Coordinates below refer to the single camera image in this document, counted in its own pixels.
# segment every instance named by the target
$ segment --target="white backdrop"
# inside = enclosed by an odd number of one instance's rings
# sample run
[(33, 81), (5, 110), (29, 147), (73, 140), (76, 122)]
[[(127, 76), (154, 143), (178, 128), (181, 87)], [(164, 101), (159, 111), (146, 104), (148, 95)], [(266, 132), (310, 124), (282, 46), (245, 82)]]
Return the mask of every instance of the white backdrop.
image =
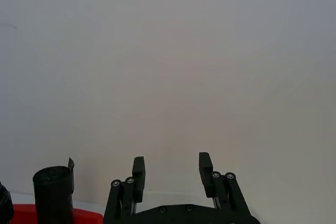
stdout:
[(335, 0), (0, 0), (0, 179), (32, 193), (71, 156), (75, 198), (103, 205), (144, 155), (147, 207), (208, 204), (208, 151), (263, 223), (332, 223), (335, 17)]

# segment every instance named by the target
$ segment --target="gray wall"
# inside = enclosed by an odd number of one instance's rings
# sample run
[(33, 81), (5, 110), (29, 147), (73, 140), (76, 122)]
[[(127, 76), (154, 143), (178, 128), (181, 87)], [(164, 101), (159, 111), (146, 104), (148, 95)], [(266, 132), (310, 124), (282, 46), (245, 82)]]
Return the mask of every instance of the gray wall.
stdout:
[(194, 202), (208, 151), (264, 223), (332, 223), (335, 17), (335, 0), (0, 0), (1, 180), (32, 193), (71, 156), (75, 198), (105, 204), (145, 155), (148, 207)]

